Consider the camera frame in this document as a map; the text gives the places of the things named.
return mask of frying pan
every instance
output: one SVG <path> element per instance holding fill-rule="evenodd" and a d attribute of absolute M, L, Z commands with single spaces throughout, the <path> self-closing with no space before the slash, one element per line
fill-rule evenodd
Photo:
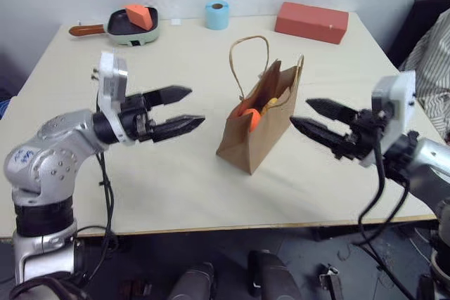
<path fill-rule="evenodd" d="M 108 24 L 74 26 L 69 33 L 75 37 L 90 34 L 106 33 L 116 43 L 121 45 L 141 46 L 146 42 L 156 40 L 160 35 L 158 26 L 158 11 L 156 8 L 147 7 L 153 21 L 153 26 L 149 30 L 140 28 L 128 20 L 127 12 L 123 10 L 115 11 L 108 21 Z"/>

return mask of table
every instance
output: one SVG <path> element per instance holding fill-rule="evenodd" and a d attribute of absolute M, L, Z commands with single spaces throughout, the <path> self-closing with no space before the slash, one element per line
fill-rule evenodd
<path fill-rule="evenodd" d="M 275 17 L 231 18 L 223 31 L 207 30 L 199 19 L 181 26 L 162 21 L 160 38 L 139 47 L 114 45 L 105 35 L 75 38 L 61 27 L 27 83 L 0 121 L 0 158 L 31 138 L 55 115 L 94 109 L 96 82 L 90 78 L 102 50 L 115 49 L 129 69 L 127 93 L 170 84 L 189 86 L 193 93 L 180 103 L 153 110 L 157 121 L 181 113 L 205 115 L 194 132 L 161 142 L 113 145 L 106 154 L 115 192 L 112 227 L 119 234 L 158 233 L 281 226 L 353 224 L 372 198 L 375 168 L 356 161 L 337 161 L 330 150 L 309 140 L 291 126 L 256 172 L 249 176 L 215 155 L 225 120 L 238 103 L 238 88 L 228 64 L 233 41 L 262 34 L 271 44 L 270 60 L 282 68 L 294 65 L 303 53 L 305 64 L 296 115 L 309 115 L 337 131 L 343 125 L 321 119 L 304 100 L 336 99 L 355 109 L 370 107 L 371 90 L 379 78 L 396 74 L 356 13 L 340 45 L 302 39 L 273 31 Z M 265 61 L 264 45 L 249 41 L 236 48 L 236 70 L 245 91 L 257 81 Z M 418 108 L 411 128 L 442 142 Z M 101 172 L 93 158 L 79 171 L 74 209 L 79 226 L 105 223 Z M 0 175 L 0 237 L 10 237 L 14 224 L 11 188 Z M 368 215 L 381 222 L 401 195 L 387 182 L 377 207 Z M 413 196 L 396 220 L 433 219 L 428 207 Z"/>

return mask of orange block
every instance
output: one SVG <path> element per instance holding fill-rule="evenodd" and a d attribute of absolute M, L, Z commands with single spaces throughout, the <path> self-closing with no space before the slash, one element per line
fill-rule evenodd
<path fill-rule="evenodd" d="M 139 4 L 131 4 L 125 6 L 125 10 L 130 22 L 146 31 L 152 28 L 153 21 L 148 8 Z"/>
<path fill-rule="evenodd" d="M 276 17 L 275 32 L 340 44 L 349 13 L 285 2 Z"/>
<path fill-rule="evenodd" d="M 252 114 L 252 121 L 250 122 L 250 133 L 256 129 L 261 119 L 261 115 L 256 109 L 250 108 L 244 110 L 242 115 Z"/>

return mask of orange toy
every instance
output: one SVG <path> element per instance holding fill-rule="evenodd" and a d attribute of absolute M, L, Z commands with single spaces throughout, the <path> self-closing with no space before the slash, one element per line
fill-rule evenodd
<path fill-rule="evenodd" d="M 252 114 L 252 122 L 250 123 L 250 133 L 251 133 L 258 126 L 258 123 L 261 119 L 261 115 L 258 113 L 258 111 L 256 109 L 253 109 L 253 108 L 246 109 L 242 113 L 242 115 L 248 115 L 248 114 Z"/>
<path fill-rule="evenodd" d="M 138 4 L 131 4 L 125 6 L 125 10 L 127 11 L 128 20 L 130 22 L 146 31 L 149 31 L 150 28 L 152 28 L 153 21 L 148 8 Z"/>

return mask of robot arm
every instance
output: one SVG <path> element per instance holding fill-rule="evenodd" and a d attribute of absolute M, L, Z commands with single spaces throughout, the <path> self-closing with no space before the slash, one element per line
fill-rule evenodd
<path fill-rule="evenodd" d="M 110 144 L 162 141 L 199 126 L 204 117 L 182 115 L 156 124 L 148 112 L 181 100 L 191 92 L 180 86 L 125 96 L 125 61 L 103 52 L 98 73 L 99 110 L 54 117 L 4 162 L 13 185 L 16 231 L 13 234 L 15 281 L 80 268 L 72 195 L 84 160 Z"/>
<path fill-rule="evenodd" d="M 414 72 L 382 78 L 372 92 L 372 110 L 356 111 L 330 99 L 307 100 L 320 115 L 348 124 L 351 132 L 343 136 L 313 119 L 291 117 L 291 122 L 305 136 L 330 148 L 337 159 L 357 158 L 363 167 L 374 163 L 375 131 L 381 130 L 386 178 L 408 187 L 439 220 L 432 269 L 450 289 L 450 148 L 418 139 L 416 131 L 403 134 L 413 114 L 414 88 Z"/>

